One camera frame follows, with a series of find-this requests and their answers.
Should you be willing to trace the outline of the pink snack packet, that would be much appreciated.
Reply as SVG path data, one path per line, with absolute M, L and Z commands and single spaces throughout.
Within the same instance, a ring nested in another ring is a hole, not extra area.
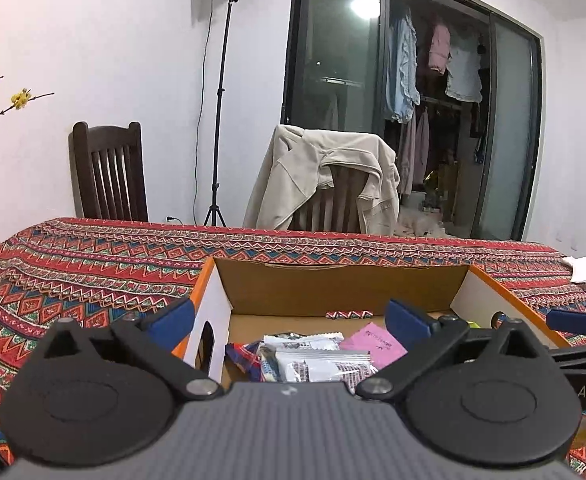
M 374 323 L 366 324 L 340 343 L 345 351 L 366 351 L 370 354 L 371 362 L 380 370 L 389 364 L 401 359 L 408 352 L 402 344 L 386 328 Z

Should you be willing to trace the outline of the white silver snack packet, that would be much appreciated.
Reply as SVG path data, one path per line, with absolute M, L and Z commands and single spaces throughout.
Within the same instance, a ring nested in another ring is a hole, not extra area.
M 276 362 L 286 382 L 344 382 L 349 388 L 378 371 L 367 351 L 279 349 Z

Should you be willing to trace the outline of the blue patterned snack packet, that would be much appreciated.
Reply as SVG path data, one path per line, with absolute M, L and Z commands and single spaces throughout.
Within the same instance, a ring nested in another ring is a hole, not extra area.
M 261 340 L 250 344 L 226 344 L 226 357 L 242 370 L 251 382 L 280 382 L 276 352 Z

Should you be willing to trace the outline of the orange cardboard box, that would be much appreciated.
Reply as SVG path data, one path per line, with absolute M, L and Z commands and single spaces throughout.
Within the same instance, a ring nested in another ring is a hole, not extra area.
M 203 368 L 223 385 L 230 382 L 223 364 L 229 342 L 245 344 L 282 332 L 349 336 L 366 321 L 331 320 L 330 312 L 369 311 L 371 322 L 383 326 L 390 300 L 433 316 L 454 313 L 483 328 L 502 313 L 523 320 L 551 349 L 568 345 L 540 315 L 477 266 L 284 266 L 209 258 L 191 300 L 193 326 L 174 355 L 194 366 L 204 351 L 204 335 L 212 336 L 209 362 Z

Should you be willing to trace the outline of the dark wooden chair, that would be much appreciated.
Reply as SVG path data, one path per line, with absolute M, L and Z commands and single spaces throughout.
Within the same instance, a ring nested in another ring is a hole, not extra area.
M 76 122 L 70 144 L 84 218 L 148 222 L 141 125 Z

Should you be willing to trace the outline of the chair with beige jacket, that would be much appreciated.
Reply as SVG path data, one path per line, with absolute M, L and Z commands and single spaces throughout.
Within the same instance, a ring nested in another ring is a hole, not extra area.
M 328 166 L 332 182 L 320 184 L 293 214 L 290 229 L 307 232 L 362 233 L 358 197 L 368 175 L 344 166 Z

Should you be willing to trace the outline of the beige jacket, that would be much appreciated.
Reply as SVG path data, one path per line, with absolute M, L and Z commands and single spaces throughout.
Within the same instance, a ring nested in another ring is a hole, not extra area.
M 294 213 L 320 188 L 334 188 L 331 169 L 364 175 L 356 194 L 366 234 L 392 235 L 399 214 L 395 152 L 374 133 L 340 132 L 277 125 L 245 211 L 246 229 L 286 230 Z

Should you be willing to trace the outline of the white hanging shirt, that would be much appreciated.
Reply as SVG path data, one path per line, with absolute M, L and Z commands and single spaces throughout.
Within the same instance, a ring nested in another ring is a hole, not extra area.
M 478 72 L 480 55 L 477 53 L 477 46 L 477 35 L 451 35 L 445 90 L 450 98 L 460 102 L 482 102 L 482 81 Z

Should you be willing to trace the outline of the dark sliding glass door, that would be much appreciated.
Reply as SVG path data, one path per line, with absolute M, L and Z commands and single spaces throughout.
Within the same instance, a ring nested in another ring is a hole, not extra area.
M 292 0 L 282 118 L 380 136 L 402 210 L 521 240 L 541 120 L 539 38 L 471 0 Z

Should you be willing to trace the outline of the blue hanging shirt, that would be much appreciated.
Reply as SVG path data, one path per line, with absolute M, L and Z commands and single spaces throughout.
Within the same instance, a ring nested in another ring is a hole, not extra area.
M 390 22 L 386 65 L 387 118 L 400 124 L 410 122 L 415 107 L 421 103 L 420 92 L 416 88 L 417 43 L 411 10 L 408 6 L 402 6 Z

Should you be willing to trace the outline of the pink hanging garment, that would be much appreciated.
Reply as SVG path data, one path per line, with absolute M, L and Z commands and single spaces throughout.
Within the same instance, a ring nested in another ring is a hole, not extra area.
M 449 28 L 442 22 L 437 23 L 433 29 L 430 50 L 428 51 L 428 68 L 439 75 L 447 70 L 450 57 L 451 35 Z

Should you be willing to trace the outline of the studio light on stand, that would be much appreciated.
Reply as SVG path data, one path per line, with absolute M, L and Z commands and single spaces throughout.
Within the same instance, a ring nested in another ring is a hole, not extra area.
M 226 0 L 226 15 L 224 16 L 223 23 L 223 34 L 220 52 L 220 66 L 219 66 L 219 77 L 218 86 L 216 92 L 216 117 L 215 117 L 215 130 L 214 130 L 214 148 L 212 149 L 212 200 L 208 207 L 206 218 L 204 221 L 205 226 L 226 226 L 226 222 L 223 219 L 222 212 L 219 205 L 219 159 L 220 159 L 220 143 L 221 143 L 221 116 L 222 116 L 222 101 L 224 92 L 224 78 L 226 78 L 226 65 L 228 55 L 228 43 L 230 35 L 230 24 L 233 5 L 238 0 Z

